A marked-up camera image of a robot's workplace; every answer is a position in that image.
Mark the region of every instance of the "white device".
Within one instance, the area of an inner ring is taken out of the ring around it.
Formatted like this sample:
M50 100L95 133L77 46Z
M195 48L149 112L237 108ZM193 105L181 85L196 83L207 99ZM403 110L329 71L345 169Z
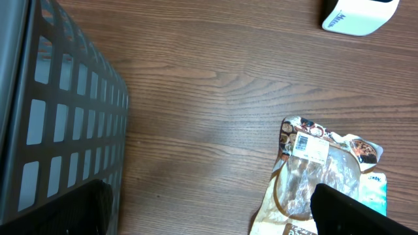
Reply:
M322 28L335 33L366 36L385 24L399 0L332 0Z

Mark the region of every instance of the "food package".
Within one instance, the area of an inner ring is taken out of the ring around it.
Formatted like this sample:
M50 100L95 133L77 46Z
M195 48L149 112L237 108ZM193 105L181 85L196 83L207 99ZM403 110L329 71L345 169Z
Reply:
M382 147L358 136L340 136L302 117L285 118L279 155L250 235L316 234L310 198L318 183L385 214L386 178L370 173L382 153Z

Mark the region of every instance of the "wood grain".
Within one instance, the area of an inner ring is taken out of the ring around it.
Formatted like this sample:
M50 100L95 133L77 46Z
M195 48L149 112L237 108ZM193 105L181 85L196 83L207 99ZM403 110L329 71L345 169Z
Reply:
M127 82L120 234L246 234L300 115L385 149L388 216L418 230L418 3L367 37L320 1L60 0Z

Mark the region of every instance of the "white label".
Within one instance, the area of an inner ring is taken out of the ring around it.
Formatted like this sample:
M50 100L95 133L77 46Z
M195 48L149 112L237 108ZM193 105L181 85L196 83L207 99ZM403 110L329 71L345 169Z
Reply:
M311 135L298 132L292 155L320 164L328 158L329 142Z

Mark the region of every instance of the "gray plastic basket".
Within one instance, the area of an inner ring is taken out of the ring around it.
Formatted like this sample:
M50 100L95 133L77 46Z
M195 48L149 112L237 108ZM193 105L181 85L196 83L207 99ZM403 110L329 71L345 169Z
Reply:
M0 225L101 179L115 234L125 82L54 0L0 5Z

